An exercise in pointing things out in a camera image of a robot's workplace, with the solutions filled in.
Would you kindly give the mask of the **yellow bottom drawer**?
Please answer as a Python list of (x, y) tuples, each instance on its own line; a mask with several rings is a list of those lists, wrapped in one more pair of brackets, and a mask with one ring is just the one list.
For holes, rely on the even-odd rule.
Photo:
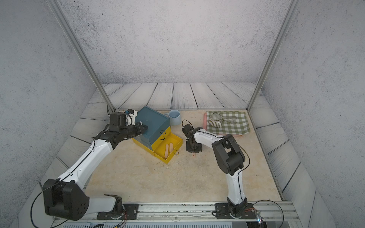
[(165, 164), (168, 164), (174, 156), (178, 155), (178, 150), (183, 144), (182, 138), (172, 133), (162, 135), (157, 142), (158, 145), (154, 150), (154, 156)]

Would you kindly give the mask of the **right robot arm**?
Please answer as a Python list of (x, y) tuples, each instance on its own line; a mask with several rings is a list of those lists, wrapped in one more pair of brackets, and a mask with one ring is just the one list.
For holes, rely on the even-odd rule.
[(182, 132), (186, 137), (186, 151), (199, 153), (204, 145), (213, 150), (220, 170), (226, 175), (228, 214), (233, 218), (240, 218), (248, 206), (242, 186), (242, 171), (246, 158), (235, 138), (230, 134), (215, 135), (201, 127), (194, 128), (190, 124), (184, 125)]

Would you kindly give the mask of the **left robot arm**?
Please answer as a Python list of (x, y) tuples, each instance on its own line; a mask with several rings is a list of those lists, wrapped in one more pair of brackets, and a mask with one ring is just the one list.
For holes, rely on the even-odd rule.
[(89, 197), (83, 188), (104, 158), (116, 146), (142, 135), (148, 127), (142, 123), (129, 126), (106, 125), (88, 150), (57, 179), (49, 179), (43, 185), (45, 213), (49, 216), (77, 221), (86, 214), (106, 213), (118, 219), (124, 214), (121, 197), (104, 195)]

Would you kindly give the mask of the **teal and yellow drawer cabinet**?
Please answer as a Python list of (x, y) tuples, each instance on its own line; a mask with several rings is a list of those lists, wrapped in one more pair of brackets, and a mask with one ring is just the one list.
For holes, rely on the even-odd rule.
[(142, 122), (148, 129), (142, 135), (134, 138), (134, 142), (141, 144), (149, 153), (153, 154), (160, 143), (171, 133), (170, 118), (145, 106), (138, 111), (136, 121)]

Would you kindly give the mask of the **striped ceramic cup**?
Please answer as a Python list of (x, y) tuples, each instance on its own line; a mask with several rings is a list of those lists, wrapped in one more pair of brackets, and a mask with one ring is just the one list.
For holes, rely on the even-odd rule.
[(222, 116), (219, 113), (212, 113), (209, 116), (209, 124), (211, 127), (221, 128)]

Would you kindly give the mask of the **light blue mug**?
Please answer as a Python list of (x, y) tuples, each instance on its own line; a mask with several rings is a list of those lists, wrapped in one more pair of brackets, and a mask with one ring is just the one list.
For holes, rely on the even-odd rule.
[(182, 122), (181, 113), (178, 110), (171, 110), (164, 115), (170, 119), (171, 126), (177, 126)]

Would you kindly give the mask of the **metal spoon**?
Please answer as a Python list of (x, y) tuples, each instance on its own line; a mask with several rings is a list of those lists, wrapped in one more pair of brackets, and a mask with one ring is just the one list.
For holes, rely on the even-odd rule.
[(228, 116), (228, 117), (223, 117), (222, 120), (231, 124), (235, 124), (237, 122), (237, 117), (236, 116)]

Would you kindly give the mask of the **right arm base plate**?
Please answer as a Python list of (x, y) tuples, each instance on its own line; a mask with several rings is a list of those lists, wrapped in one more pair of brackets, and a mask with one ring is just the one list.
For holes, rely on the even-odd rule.
[(251, 203), (233, 205), (231, 203), (216, 203), (212, 215), (217, 219), (256, 219), (256, 211)]

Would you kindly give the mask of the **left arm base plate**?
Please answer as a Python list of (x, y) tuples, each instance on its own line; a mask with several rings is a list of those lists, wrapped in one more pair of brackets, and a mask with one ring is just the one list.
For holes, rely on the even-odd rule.
[(115, 206), (110, 212), (99, 212), (97, 220), (136, 220), (139, 204), (137, 203), (122, 203)]

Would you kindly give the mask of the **right aluminium frame post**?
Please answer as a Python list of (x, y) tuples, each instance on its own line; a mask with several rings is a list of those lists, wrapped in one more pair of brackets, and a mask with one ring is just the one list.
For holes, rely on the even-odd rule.
[(292, 0), (290, 2), (289, 8), (287, 10), (287, 13), (284, 17), (284, 20), (282, 22), (282, 25), (278, 31), (278, 34), (276, 36), (275, 42), (272, 46), (272, 49), (270, 51), (270, 54), (268, 56), (268, 59), (264, 65), (264, 68), (258, 78), (258, 81), (256, 83), (256, 87), (254, 89), (254, 92), (252, 94), (252, 97), (250, 99), (250, 102), (248, 103), (247, 111), (250, 112), (253, 109), (253, 106), (257, 100), (257, 97), (259, 96), (259, 92), (261, 91), (267, 77), (269, 74), (269, 71), (274, 63), (275, 57), (280, 49), (280, 46), (288, 32), (289, 26), (295, 16), (296, 10), (298, 9), (300, 1), (299, 0)]

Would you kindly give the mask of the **aluminium frame post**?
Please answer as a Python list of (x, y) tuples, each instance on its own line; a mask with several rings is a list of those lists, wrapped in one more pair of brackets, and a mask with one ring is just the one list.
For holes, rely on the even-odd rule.
[(248, 103), (247, 111), (250, 112), (253, 109), (253, 106), (257, 100), (257, 97), (259, 96), (259, 92), (261, 91), (267, 77), (269, 74), (269, 71), (274, 63), (275, 57), (280, 49), (280, 46), (288, 32), (289, 26), (295, 16), (296, 10), (298, 9), (300, 1), (299, 0), (292, 0), (290, 2), (289, 8), (287, 10), (287, 13), (284, 17), (284, 20), (282, 22), (282, 25), (278, 31), (278, 34), (276, 36), (275, 42), (272, 46), (272, 49), (270, 51), (270, 54), (268, 56), (268, 59), (264, 65), (264, 68), (258, 78), (258, 81), (256, 83), (256, 87), (254, 89), (254, 92), (252, 94), (252, 97), (250, 99), (250, 102)]
[(72, 30), (66, 16), (64, 15), (59, 3), (56, 0), (47, 0), (47, 4), (50, 7), (51, 11), (53, 12), (56, 20), (58, 21), (59, 25), (61, 26), (62, 30), (64, 31), (65, 35), (67, 36), (68, 40), (70, 41), (72, 47), (74, 48), (76, 54), (78, 55), (81, 63), (85, 67), (89, 77), (93, 81), (94, 85), (96, 86), (97, 90), (101, 94), (103, 100), (107, 104), (108, 111), (113, 113), (116, 111), (116, 108), (112, 104), (108, 94), (106, 93), (104, 87), (102, 86), (95, 70), (93, 69), (90, 61), (88, 60), (80, 42), (78, 41), (74, 31)]

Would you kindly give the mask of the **aluminium front rail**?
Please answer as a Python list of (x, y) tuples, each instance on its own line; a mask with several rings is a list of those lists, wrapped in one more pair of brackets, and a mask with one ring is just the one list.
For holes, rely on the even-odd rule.
[(260, 200), (241, 215), (229, 215), (226, 203), (140, 202), (127, 203), (118, 220), (88, 214), (78, 221), (57, 218), (57, 228), (301, 228), (290, 201)]

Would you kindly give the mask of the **left aluminium frame post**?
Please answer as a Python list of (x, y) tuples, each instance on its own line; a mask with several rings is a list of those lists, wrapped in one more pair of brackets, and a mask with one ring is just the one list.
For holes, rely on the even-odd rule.
[(70, 41), (72, 47), (74, 48), (76, 54), (78, 55), (81, 63), (85, 67), (89, 77), (93, 81), (94, 85), (96, 86), (97, 90), (101, 94), (103, 100), (107, 104), (108, 111), (113, 113), (116, 111), (116, 108), (112, 104), (108, 94), (106, 93), (104, 87), (102, 86), (95, 70), (93, 69), (90, 61), (88, 60), (80, 42), (78, 41), (74, 31), (72, 30), (66, 16), (64, 15), (59, 3), (56, 0), (47, 0), (47, 4), (50, 7), (51, 11), (53, 12), (56, 20), (58, 21), (59, 25), (61, 26), (62, 30), (64, 31), (65, 35), (67, 36), (68, 40)]

